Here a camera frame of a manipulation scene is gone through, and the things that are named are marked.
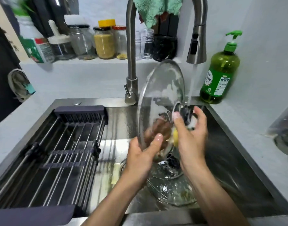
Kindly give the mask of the green towel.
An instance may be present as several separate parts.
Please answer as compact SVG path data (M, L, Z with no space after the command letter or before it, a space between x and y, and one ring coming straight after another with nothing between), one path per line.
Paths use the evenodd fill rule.
M165 21L168 15L179 16L183 0L133 0L138 10L139 20L147 28L157 24L158 19Z

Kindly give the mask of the person's right forearm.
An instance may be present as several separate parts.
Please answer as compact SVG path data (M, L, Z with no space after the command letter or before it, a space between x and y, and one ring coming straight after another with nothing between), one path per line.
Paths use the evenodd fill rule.
M180 163L209 226L250 226L232 198L217 182L205 161Z

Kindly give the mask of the person's left hand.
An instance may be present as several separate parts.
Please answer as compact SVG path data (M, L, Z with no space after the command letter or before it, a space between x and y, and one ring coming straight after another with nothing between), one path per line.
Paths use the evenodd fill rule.
M144 132L144 143L148 147L158 133L162 134L163 142L159 156L163 156L162 151L168 146L168 139L171 136L171 128L172 124L170 123L168 116L162 114L160 117L155 119L153 125L146 129L146 131ZM147 171L149 173L154 159L146 160L144 156L145 150L146 149L141 149L137 136L132 138L129 143L124 171L139 171L140 173Z

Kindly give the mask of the glass jar red lid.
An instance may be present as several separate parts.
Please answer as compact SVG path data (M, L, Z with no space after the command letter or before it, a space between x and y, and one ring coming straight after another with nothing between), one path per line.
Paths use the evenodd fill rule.
M116 58L127 59L127 31L126 26L112 26L116 45Z

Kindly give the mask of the white container green label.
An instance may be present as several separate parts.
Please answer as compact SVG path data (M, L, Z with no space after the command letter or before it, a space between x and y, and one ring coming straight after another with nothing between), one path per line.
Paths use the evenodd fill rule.
M20 35L19 39L28 57L36 63L53 63L55 56L48 40L35 27L30 16L15 15Z

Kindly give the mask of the jar of yellow grains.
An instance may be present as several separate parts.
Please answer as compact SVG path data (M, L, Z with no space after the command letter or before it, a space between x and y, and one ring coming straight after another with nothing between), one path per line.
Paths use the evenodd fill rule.
M98 26L93 27L96 52L100 59L113 59L116 54L115 38L112 26L115 26L115 19L99 20Z

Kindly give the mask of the stainless steel faucet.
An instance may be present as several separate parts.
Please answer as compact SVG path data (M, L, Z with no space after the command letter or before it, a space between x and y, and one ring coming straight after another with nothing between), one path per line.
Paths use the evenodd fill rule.
M206 20L208 12L207 0L192 0L194 7L194 26L191 37L191 44L187 55L187 63L202 64L206 62ZM126 10L127 27L127 61L128 76L124 85L125 103L133 106L138 102L138 78L136 76L135 58L135 16L136 6L133 0L128 0Z

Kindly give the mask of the glass pot lid black knob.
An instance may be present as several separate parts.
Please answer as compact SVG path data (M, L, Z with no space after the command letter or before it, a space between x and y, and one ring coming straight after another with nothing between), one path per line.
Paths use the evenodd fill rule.
M181 68L173 60L160 62L148 75L137 107L137 136L142 150L147 148L144 132L162 114L168 116L173 128L172 114L178 111L188 130L195 129L197 115L193 113L191 106L186 105L185 91ZM180 159L178 148L172 144L168 144L162 152L163 156L154 158L156 162L164 161L168 155Z

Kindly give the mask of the green dish soap pump bottle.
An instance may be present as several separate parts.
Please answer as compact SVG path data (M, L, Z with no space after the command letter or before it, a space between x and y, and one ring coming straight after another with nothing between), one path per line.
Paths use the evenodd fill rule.
M241 30L234 30L226 34L232 35L232 41L226 43L223 51L211 57L209 70L200 90L199 97L209 104L219 104L230 86L240 65L240 58L235 53L237 48L236 38L242 35Z

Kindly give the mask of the glass jar white lid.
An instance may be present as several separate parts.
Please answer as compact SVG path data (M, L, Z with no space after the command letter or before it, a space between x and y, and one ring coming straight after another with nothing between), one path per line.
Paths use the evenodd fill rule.
M72 60L76 58L76 54L71 44L71 38L68 35L59 33L59 30L53 20L49 20L48 24L53 32L53 36L48 37L52 51L58 60Z

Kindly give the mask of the dark sink drain rack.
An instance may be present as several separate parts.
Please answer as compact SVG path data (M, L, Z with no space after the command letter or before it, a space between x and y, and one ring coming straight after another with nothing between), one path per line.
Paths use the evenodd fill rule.
M85 217L108 113L60 106L0 177L0 226L58 226Z

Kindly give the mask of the clear plastic bottle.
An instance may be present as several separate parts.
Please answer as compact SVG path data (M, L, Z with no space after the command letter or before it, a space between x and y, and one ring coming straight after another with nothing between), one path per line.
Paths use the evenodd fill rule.
M152 59L154 43L154 30L144 29L141 32L141 58L144 60Z

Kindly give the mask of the yellow sponge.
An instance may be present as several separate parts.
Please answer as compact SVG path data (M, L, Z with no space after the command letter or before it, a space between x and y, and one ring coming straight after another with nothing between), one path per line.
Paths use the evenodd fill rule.
M171 136L168 139L169 144L172 144L174 147L178 148L178 132L175 127L172 128Z

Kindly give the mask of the stainless steel sink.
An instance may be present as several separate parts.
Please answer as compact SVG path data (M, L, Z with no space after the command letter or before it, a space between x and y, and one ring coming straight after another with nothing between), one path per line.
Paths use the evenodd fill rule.
M195 99L192 105L200 106L207 115L209 140L206 161L223 188L249 217L252 225L288 226L288 200L274 180L266 175L250 157L223 116L211 106ZM129 140L137 133L136 106L128 107L122 98L67 98L53 99L43 105L31 106L14 112L0 124L0 177L18 156L36 130L57 107L104 106L108 113L108 124L104 127L99 145L100 154L85 217L73 218L67 226L80 225L98 203L108 194L125 166Z

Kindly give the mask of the clear plastic bag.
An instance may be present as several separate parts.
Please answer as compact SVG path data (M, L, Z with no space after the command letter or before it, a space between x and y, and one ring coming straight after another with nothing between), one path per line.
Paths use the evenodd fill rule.
M288 156L288 108L272 123L266 135L272 137L276 147Z

